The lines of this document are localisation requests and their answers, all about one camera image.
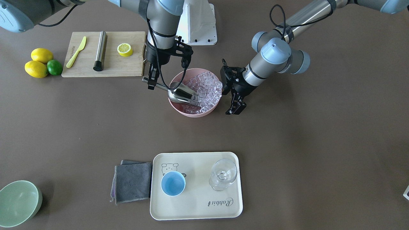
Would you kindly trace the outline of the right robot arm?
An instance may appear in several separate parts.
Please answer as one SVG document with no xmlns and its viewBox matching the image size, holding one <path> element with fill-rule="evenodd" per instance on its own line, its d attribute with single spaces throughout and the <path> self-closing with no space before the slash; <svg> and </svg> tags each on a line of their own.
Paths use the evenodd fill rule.
<svg viewBox="0 0 409 230">
<path fill-rule="evenodd" d="M 62 20 L 51 25 L 44 24 L 44 20 L 65 8 L 70 8 L 67 12 L 69 15 L 76 7 L 85 3 L 84 0 L 2 0 L 1 27 L 14 33 L 25 33 L 36 26 L 55 27 Z M 187 71 L 193 51 L 181 39 L 176 38 L 183 0 L 112 0 L 111 3 L 140 15 L 148 25 L 148 89 L 154 89 L 158 77 L 162 77 L 162 65 L 167 64 L 171 56 L 181 57 L 181 66 Z M 108 6 L 107 0 L 97 0 L 75 16 L 79 18 L 75 19 L 73 28 L 85 28 L 86 25 L 113 28 L 121 22 L 126 26 L 134 24 Z"/>
</svg>

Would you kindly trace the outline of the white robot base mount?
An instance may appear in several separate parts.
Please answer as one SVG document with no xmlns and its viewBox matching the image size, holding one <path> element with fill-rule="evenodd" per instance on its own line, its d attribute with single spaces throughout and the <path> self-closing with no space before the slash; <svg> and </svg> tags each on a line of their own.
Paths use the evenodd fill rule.
<svg viewBox="0 0 409 230">
<path fill-rule="evenodd" d="M 190 46 L 217 44 L 214 5 L 207 0 L 185 0 L 176 35 Z"/>
</svg>

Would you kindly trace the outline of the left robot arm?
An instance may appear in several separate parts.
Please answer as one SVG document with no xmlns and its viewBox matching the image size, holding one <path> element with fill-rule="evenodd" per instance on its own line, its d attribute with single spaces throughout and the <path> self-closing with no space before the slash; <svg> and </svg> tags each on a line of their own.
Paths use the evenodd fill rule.
<svg viewBox="0 0 409 230">
<path fill-rule="evenodd" d="M 231 1 L 223 7 L 226 46 L 222 80 L 240 114 L 251 97 L 270 108 L 267 84 L 283 74 L 292 80 L 346 81 L 347 89 L 408 83 L 407 0 Z M 257 90 L 261 85 L 264 93 Z"/>
</svg>

